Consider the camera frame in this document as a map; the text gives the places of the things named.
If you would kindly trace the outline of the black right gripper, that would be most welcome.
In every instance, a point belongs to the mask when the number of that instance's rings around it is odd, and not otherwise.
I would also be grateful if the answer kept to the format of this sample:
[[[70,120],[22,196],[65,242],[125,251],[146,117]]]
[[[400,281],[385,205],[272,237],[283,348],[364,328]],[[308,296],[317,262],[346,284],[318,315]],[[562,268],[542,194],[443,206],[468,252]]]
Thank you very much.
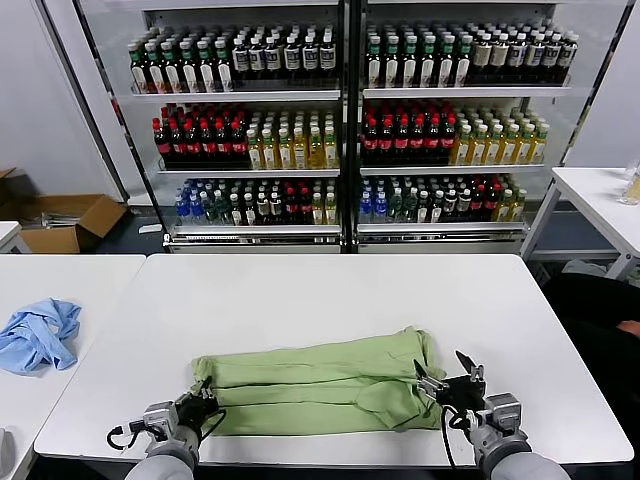
[[[459,350],[456,357],[470,377],[453,377],[443,381],[429,375],[418,360],[413,360],[416,374],[416,386],[436,402],[453,407],[456,411],[480,411],[485,409],[484,366],[477,365],[469,356]]]

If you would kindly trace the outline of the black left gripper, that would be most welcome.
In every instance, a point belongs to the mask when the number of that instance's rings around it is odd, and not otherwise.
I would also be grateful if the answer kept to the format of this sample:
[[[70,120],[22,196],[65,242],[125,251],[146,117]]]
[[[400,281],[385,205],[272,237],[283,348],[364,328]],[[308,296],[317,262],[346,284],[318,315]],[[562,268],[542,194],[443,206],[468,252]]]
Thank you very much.
[[[215,388],[210,379],[198,381],[192,387],[192,393],[185,393],[175,402],[179,425],[204,425],[217,414],[219,404]]]

